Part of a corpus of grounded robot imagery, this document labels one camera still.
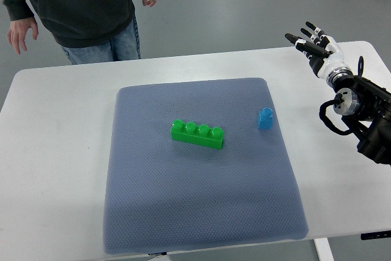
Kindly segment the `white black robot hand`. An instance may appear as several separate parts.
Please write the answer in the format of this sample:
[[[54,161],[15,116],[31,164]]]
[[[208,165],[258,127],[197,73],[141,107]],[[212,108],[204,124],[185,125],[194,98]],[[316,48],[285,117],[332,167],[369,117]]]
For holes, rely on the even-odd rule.
[[[346,65],[343,51],[333,37],[309,21],[305,25],[307,29],[301,28],[301,32],[307,40],[291,33],[286,33],[285,38],[306,56],[315,76],[335,88],[340,78],[352,75],[353,72]]]

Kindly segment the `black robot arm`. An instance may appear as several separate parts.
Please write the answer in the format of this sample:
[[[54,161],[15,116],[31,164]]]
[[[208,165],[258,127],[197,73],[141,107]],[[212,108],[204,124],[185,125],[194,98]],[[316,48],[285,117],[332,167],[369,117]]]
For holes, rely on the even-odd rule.
[[[326,71],[326,82],[335,97],[320,106],[319,117],[336,134],[354,134],[359,140],[357,151],[378,164],[390,165],[390,92],[362,76],[364,58],[358,62],[358,74],[339,66]],[[338,129],[327,117],[333,107],[341,115],[346,130]]]

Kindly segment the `person's right hand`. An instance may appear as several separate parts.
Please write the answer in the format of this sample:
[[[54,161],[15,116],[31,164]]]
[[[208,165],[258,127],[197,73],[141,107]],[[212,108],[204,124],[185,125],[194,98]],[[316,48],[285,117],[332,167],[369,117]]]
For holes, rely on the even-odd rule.
[[[34,17],[10,22],[7,40],[17,55],[20,55],[21,51],[27,51],[26,35],[29,30],[32,32],[32,39],[37,40],[38,25]]]

